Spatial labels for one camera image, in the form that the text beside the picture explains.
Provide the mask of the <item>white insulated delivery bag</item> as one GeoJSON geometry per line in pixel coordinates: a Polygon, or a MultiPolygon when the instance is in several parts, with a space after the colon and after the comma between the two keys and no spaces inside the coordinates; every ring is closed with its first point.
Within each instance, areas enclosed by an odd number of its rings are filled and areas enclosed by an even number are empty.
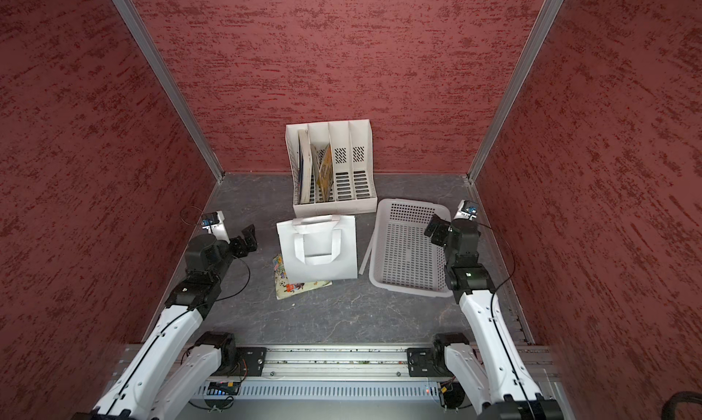
{"type": "Polygon", "coordinates": [[[324,215],[276,224],[283,266],[291,283],[358,277],[356,217],[324,215]]]}

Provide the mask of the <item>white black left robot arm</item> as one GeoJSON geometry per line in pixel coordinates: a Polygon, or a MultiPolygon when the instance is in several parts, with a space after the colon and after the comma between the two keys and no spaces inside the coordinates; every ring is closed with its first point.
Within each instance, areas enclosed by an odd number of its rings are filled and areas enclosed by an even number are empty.
{"type": "Polygon", "coordinates": [[[227,332],[203,333],[186,342],[215,304],[231,264],[256,251],[254,225],[230,238],[222,224],[193,237],[186,248],[186,277],[170,292],[165,307],[139,352],[88,413],[76,419],[174,419],[211,376],[246,378],[260,359],[249,361],[227,332]]]}

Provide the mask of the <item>white perforated plastic basket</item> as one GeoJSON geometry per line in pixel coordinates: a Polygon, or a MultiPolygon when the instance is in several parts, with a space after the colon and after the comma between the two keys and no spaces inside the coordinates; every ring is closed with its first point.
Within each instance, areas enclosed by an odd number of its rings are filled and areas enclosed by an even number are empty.
{"type": "Polygon", "coordinates": [[[384,199],[378,204],[369,253],[373,286],[421,297],[451,297],[444,275],[444,250],[424,235],[431,218],[448,221],[443,205],[384,199]]]}

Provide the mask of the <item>colourful picture book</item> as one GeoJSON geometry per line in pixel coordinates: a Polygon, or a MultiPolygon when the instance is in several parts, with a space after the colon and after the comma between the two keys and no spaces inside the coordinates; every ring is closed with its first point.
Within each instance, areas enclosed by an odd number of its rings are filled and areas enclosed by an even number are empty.
{"type": "Polygon", "coordinates": [[[288,275],[284,269],[283,257],[277,255],[273,259],[274,263],[274,288],[277,300],[288,299],[295,295],[300,295],[305,292],[314,291],[320,288],[327,288],[332,286],[331,281],[314,281],[308,283],[293,283],[289,280],[288,275]]]}

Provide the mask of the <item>white loose paper strip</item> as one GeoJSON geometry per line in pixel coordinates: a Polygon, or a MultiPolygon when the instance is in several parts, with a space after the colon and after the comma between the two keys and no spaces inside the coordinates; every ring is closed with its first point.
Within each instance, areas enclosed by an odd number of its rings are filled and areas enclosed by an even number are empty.
{"type": "Polygon", "coordinates": [[[374,241],[375,241],[375,236],[372,236],[369,242],[369,246],[367,247],[366,253],[362,259],[360,269],[358,271],[358,275],[364,275],[367,269],[367,265],[369,264],[370,257],[372,255],[373,247],[374,247],[374,241]]]}

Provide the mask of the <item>white perforated file organizer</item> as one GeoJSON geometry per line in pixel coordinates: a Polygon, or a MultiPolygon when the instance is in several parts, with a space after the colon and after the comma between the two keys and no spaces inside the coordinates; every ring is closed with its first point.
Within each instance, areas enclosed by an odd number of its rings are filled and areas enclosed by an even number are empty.
{"type": "Polygon", "coordinates": [[[292,205],[298,218],[328,214],[374,213],[378,197],[373,180],[373,138],[367,119],[287,125],[285,142],[294,181],[292,205]],[[314,173],[311,200],[299,204],[298,131],[307,128],[312,145],[331,145],[334,185],[329,202],[316,201],[314,173]]]}

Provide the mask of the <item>yellow brown book in organizer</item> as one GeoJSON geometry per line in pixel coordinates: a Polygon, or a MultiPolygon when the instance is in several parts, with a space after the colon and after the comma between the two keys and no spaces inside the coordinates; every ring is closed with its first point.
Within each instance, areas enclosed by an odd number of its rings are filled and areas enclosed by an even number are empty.
{"type": "Polygon", "coordinates": [[[312,155],[316,201],[329,202],[334,185],[332,147],[330,144],[323,147],[312,145],[312,155]]]}

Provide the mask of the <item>white book in organizer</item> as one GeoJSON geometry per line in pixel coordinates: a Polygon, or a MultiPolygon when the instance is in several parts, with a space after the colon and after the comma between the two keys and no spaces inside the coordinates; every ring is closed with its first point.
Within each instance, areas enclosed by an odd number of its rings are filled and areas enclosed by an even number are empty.
{"type": "Polygon", "coordinates": [[[299,204],[307,204],[311,200],[313,182],[313,155],[309,131],[307,128],[298,131],[299,147],[299,204]]]}

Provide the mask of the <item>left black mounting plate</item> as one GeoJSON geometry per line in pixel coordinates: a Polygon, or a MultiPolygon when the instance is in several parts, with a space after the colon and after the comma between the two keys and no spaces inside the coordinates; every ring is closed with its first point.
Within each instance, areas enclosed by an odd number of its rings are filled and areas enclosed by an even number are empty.
{"type": "Polygon", "coordinates": [[[221,364],[212,378],[261,377],[268,349],[265,347],[238,347],[236,350],[225,349],[221,364]]]}

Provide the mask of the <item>black mounting plate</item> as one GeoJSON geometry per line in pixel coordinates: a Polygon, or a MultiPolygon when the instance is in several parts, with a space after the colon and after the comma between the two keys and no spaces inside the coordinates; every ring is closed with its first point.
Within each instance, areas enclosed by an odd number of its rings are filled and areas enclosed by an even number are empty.
{"type": "Polygon", "coordinates": [[[265,347],[238,347],[236,350],[225,349],[221,364],[212,378],[261,377],[268,349],[265,347]]]}
{"type": "Polygon", "coordinates": [[[420,378],[451,378],[453,373],[446,367],[444,355],[449,347],[465,347],[465,344],[450,344],[442,352],[433,347],[416,347],[406,350],[409,376],[420,378]]]}

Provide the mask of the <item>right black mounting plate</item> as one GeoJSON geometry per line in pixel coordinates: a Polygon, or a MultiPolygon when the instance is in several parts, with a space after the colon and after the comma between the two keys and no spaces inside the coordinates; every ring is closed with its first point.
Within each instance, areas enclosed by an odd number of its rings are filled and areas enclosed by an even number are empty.
{"type": "Polygon", "coordinates": [[[406,350],[409,376],[420,378],[451,378],[453,373],[446,367],[444,355],[449,347],[465,347],[465,344],[450,344],[442,352],[433,347],[416,347],[406,350]]]}

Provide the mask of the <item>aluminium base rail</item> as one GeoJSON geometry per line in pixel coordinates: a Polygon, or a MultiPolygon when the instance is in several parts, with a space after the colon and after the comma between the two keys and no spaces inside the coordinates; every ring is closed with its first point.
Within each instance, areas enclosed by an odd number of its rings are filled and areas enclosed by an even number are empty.
{"type": "Polygon", "coordinates": [[[269,345],[240,346],[268,349],[263,374],[255,379],[321,381],[400,381],[411,378],[442,381],[446,378],[411,377],[409,348],[428,345],[269,345]]]}

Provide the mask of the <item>aluminium right corner post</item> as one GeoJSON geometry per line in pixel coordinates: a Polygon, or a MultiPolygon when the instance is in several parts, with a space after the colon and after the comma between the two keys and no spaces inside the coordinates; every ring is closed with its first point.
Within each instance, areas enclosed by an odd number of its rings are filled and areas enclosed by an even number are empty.
{"type": "Polygon", "coordinates": [[[517,101],[517,97],[528,78],[564,1],[565,0],[544,0],[534,25],[526,39],[522,52],[519,55],[503,97],[500,100],[495,115],[467,174],[467,178],[471,184],[475,185],[477,183],[478,177],[484,165],[486,165],[489,154],[510,115],[515,101],[517,101]]]}

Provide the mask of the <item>aluminium corner post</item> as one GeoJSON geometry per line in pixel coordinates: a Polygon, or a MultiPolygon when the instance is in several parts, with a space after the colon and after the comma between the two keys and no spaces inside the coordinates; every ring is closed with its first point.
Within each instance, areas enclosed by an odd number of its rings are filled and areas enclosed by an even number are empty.
{"type": "Polygon", "coordinates": [[[528,78],[564,1],[565,0],[544,0],[534,25],[526,39],[522,52],[519,55],[503,97],[500,100],[495,115],[467,174],[467,178],[471,184],[475,185],[477,183],[478,177],[484,165],[486,165],[489,154],[510,115],[515,101],[517,101],[517,97],[528,78]]]}
{"type": "Polygon", "coordinates": [[[156,79],[161,84],[166,93],[171,105],[177,112],[183,125],[186,127],[194,141],[201,157],[204,158],[206,164],[210,168],[217,183],[221,183],[225,177],[225,170],[221,166],[216,154],[208,143],[197,119],[186,102],[185,96],[180,91],[177,82],[170,70],[166,66],[166,62],[160,54],[155,42],[150,35],[144,21],[139,15],[135,4],[132,0],[111,0],[117,9],[122,21],[125,23],[129,32],[133,36],[138,48],[146,58],[151,67],[156,79]]]}

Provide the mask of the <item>aluminium left corner post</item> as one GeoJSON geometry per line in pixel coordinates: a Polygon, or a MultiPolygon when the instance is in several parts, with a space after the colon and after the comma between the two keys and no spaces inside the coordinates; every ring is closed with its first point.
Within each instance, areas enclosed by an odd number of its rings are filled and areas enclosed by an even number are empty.
{"type": "Polygon", "coordinates": [[[206,164],[210,168],[217,183],[221,183],[225,177],[225,170],[221,166],[216,154],[208,143],[197,119],[186,102],[185,96],[180,91],[177,82],[170,70],[166,66],[166,62],[160,54],[155,42],[150,35],[144,21],[139,15],[135,4],[132,0],[111,0],[117,9],[122,21],[125,23],[129,32],[133,36],[138,48],[146,58],[151,67],[156,79],[161,84],[166,93],[171,105],[177,112],[183,125],[186,127],[194,141],[201,157],[204,158],[206,164]]]}

